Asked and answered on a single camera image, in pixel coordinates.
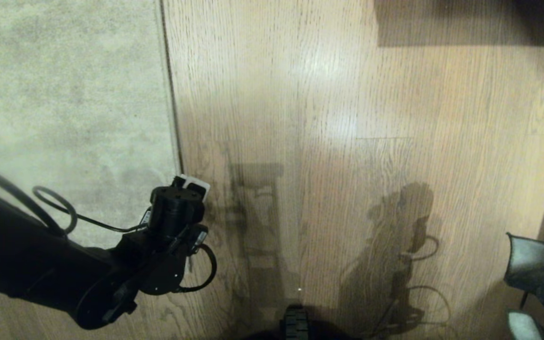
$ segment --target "black cable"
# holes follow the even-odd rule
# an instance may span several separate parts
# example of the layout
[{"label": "black cable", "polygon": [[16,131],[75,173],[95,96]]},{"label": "black cable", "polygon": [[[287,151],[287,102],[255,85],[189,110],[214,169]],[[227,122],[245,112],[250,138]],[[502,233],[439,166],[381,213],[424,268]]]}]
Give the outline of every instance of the black cable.
[{"label": "black cable", "polygon": [[37,196],[37,198],[39,198],[40,200],[46,203],[47,202],[51,203],[51,202],[48,201],[47,198],[41,196],[41,193],[39,191],[43,191],[46,194],[52,196],[53,198],[56,198],[56,200],[62,203],[62,205],[67,209],[68,214],[71,216],[71,222],[66,227],[66,229],[64,229],[64,232],[67,235],[71,234],[71,232],[73,232],[73,230],[75,230],[75,227],[77,226],[77,211],[75,210],[73,205],[69,201],[67,201],[64,197],[60,196],[59,194],[57,194],[55,191],[51,189],[48,189],[46,187],[41,187],[41,186],[33,187],[33,194]]},{"label": "black cable", "polygon": [[197,290],[201,290],[207,286],[213,281],[215,274],[218,272],[218,261],[215,258],[215,254],[213,253],[213,250],[209,248],[208,245],[205,245],[201,243],[200,245],[196,246],[197,248],[200,248],[202,250],[205,250],[205,253],[207,253],[207,256],[209,256],[209,260],[211,261],[211,273],[209,274],[209,278],[203,282],[200,286],[196,287],[182,287],[180,286],[177,290],[178,293],[190,293],[190,292],[196,292]]},{"label": "black cable", "polygon": [[22,192],[21,189],[16,187],[13,183],[0,176],[0,187],[24,204],[30,211],[32,211],[39,219],[49,228],[50,232],[56,236],[66,237],[66,233],[60,226],[54,221],[54,219],[48,215],[32,198]]},{"label": "black cable", "polygon": [[[45,198],[43,195],[41,195],[41,193],[39,191],[43,191],[43,192],[46,192],[47,194],[49,194],[50,196],[56,198],[56,200],[58,200],[59,202],[61,202],[63,204],[64,207],[62,206],[59,206],[58,204],[48,200],[47,198]],[[77,213],[75,211],[75,209],[73,208],[73,206],[67,201],[65,200],[64,198],[62,198],[60,195],[56,194],[56,192],[53,192],[52,190],[49,190],[48,188],[46,187],[33,187],[33,194],[35,196],[37,196],[37,198],[39,198],[39,200],[42,200],[45,204],[47,204],[48,206],[51,206],[52,208],[58,210],[58,211],[61,211],[63,213],[67,213],[69,215],[71,215],[71,218],[73,218],[73,215],[76,216],[76,218],[80,219],[80,220],[84,220],[86,222],[90,222],[91,224],[95,224],[96,226],[99,226],[99,227],[102,227],[102,228],[105,228],[105,229],[108,229],[108,230],[112,230],[112,231],[115,231],[115,232],[131,232],[131,231],[134,231],[134,230],[138,230],[138,229],[141,229],[141,228],[144,228],[145,226],[147,226],[146,223],[144,224],[138,224],[137,226],[134,226],[134,227],[131,227],[131,228],[127,228],[127,229],[122,229],[122,228],[116,228],[116,227],[113,227],[113,226],[110,226],[106,223],[103,223],[103,222],[100,222],[100,221],[97,221],[97,220],[94,220],[92,218],[89,218],[87,216],[83,216],[79,213]]]}]

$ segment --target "wooden floor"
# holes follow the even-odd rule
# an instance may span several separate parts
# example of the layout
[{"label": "wooden floor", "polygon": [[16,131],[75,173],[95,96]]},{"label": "wooden floor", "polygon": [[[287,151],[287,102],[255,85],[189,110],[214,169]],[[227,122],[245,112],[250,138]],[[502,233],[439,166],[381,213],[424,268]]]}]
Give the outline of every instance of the wooden floor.
[{"label": "wooden floor", "polygon": [[0,339],[239,339],[291,303],[352,336],[506,338],[505,233],[544,238],[544,30],[496,0],[164,6],[218,276],[91,332],[0,295]]}]

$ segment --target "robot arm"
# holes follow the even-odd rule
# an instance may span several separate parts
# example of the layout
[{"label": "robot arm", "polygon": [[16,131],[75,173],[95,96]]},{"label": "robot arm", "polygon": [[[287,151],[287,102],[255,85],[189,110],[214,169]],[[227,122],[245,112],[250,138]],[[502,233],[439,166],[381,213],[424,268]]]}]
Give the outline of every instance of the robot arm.
[{"label": "robot arm", "polygon": [[[0,198],[0,293],[63,310],[84,329],[98,329],[123,313],[131,314],[138,291],[193,292],[216,274],[215,256],[203,244],[208,229],[199,224],[209,185],[195,178],[176,177],[170,187],[155,188],[140,226],[131,228],[112,249],[74,243],[67,237],[72,228],[61,229],[2,177],[0,186],[39,217]],[[72,206],[56,208],[76,215]],[[209,256],[212,272],[200,286],[184,288],[186,259],[199,249]]]}]

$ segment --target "hardwood floor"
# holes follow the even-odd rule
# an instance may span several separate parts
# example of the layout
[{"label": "hardwood floor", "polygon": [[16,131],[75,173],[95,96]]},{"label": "hardwood floor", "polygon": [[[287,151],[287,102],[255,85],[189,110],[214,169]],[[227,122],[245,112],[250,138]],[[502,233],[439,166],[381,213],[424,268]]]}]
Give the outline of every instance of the hardwood floor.
[{"label": "hardwood floor", "polygon": [[97,331],[0,295],[0,339],[239,339],[293,303],[363,338],[507,338],[505,233],[544,238],[544,21],[494,0],[163,4],[218,276]]}]

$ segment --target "black wheel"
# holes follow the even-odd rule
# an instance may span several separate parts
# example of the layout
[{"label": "black wheel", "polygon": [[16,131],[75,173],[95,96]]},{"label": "black wheel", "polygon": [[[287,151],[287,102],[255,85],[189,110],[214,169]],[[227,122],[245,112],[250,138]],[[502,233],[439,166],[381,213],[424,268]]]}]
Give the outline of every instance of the black wheel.
[{"label": "black wheel", "polygon": [[308,314],[301,307],[289,307],[283,318],[285,340],[308,340]]}]

